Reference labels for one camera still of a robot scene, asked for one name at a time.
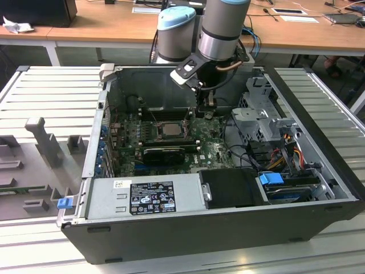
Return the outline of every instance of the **gray cylindrical joint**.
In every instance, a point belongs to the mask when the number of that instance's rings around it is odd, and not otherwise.
[[[207,1],[199,50],[208,59],[229,59],[241,35],[250,0]]]
[[[191,54],[196,12],[191,7],[170,7],[159,15],[159,58],[181,62]]]

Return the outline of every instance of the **warning label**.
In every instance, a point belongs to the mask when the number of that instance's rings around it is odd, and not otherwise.
[[[172,182],[131,184],[132,215],[176,212]]]

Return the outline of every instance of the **blue latch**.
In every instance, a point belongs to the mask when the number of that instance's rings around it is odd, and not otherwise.
[[[283,184],[283,178],[280,173],[264,173],[259,177],[261,184]]]
[[[58,209],[72,209],[72,202],[74,198],[61,198],[58,199],[57,208]]]

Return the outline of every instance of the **white table leg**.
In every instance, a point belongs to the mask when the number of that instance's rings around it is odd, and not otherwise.
[[[363,93],[361,93],[360,97],[352,105],[352,107],[350,108],[350,110],[354,114],[357,114],[364,107],[364,105],[365,105],[365,90],[363,91]]]
[[[52,66],[60,66],[60,61],[58,59],[57,56],[57,51],[56,51],[56,43],[53,41],[47,41],[44,43],[43,45],[47,52],[48,52],[48,57],[50,58],[51,64]]]

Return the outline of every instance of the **paper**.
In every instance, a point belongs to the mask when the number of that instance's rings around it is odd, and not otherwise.
[[[133,13],[147,13],[147,14],[160,14],[161,9],[154,9],[152,7],[134,7]]]
[[[34,30],[28,23],[19,23],[18,24],[18,23],[7,20],[5,17],[3,17],[3,19],[4,19],[4,24],[2,24],[2,26],[4,28],[6,28],[6,30],[10,33],[18,34],[18,33],[25,33],[25,32]]]
[[[286,22],[319,23],[313,17],[288,16],[288,15],[280,15],[280,17]]]
[[[202,3],[197,3],[197,2],[189,2],[190,5],[192,6],[202,6]]]

